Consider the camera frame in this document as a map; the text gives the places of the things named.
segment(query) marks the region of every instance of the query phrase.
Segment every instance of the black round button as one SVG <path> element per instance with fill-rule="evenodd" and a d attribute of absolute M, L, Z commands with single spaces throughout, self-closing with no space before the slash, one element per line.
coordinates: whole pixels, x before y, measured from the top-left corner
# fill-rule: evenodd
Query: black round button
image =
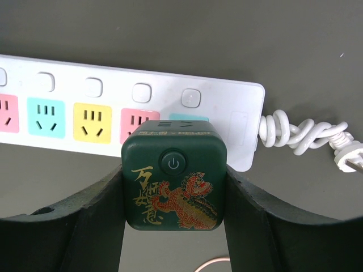
<path fill-rule="evenodd" d="M 161 159 L 161 168 L 169 175 L 182 173 L 185 169 L 185 165 L 185 157 L 182 153 L 177 151 L 169 151 Z"/>

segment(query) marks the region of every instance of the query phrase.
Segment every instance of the power strip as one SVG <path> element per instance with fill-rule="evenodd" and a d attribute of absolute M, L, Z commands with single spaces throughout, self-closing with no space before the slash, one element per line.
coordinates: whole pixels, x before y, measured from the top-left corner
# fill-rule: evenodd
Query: power strip
<path fill-rule="evenodd" d="M 207 120 L 228 164 L 247 171 L 264 94 L 257 83 L 0 55 L 0 142 L 119 157 L 146 120 Z"/>

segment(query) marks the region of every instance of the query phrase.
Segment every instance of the gray background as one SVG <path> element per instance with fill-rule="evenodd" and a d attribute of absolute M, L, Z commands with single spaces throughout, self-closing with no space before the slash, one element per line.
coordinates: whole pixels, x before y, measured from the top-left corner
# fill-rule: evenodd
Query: gray background
<path fill-rule="evenodd" d="M 295 124 L 309 117 L 347 121 L 363 140 L 362 14 L 360 0 L 2 0 L 0 53 L 259 82 L 265 113 L 284 109 Z M 0 154 L 0 216 L 63 199 L 120 162 L 4 144 Z M 362 176 L 340 172 L 328 146 L 296 157 L 288 147 L 260 144 L 244 175 L 318 214 L 363 214 Z M 128 227 L 124 240 L 127 272 L 193 271 L 228 254 L 223 227 L 206 233 Z M 229 269 L 221 263 L 205 271 Z"/>

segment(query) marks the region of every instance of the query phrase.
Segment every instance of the yellow outlet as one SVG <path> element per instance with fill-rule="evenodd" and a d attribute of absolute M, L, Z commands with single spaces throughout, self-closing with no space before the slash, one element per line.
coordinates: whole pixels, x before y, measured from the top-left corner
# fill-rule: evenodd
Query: yellow outlet
<path fill-rule="evenodd" d="M 111 142 L 111 107 L 75 103 L 73 114 L 75 140 L 92 143 Z"/>

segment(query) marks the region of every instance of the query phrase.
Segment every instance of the green box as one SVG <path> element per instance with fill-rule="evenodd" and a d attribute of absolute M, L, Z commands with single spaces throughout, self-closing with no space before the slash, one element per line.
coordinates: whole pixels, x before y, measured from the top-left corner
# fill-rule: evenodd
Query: green box
<path fill-rule="evenodd" d="M 126 219 L 137 230 L 213 230 L 223 220 L 227 148 L 206 121 L 147 121 L 123 144 Z"/>

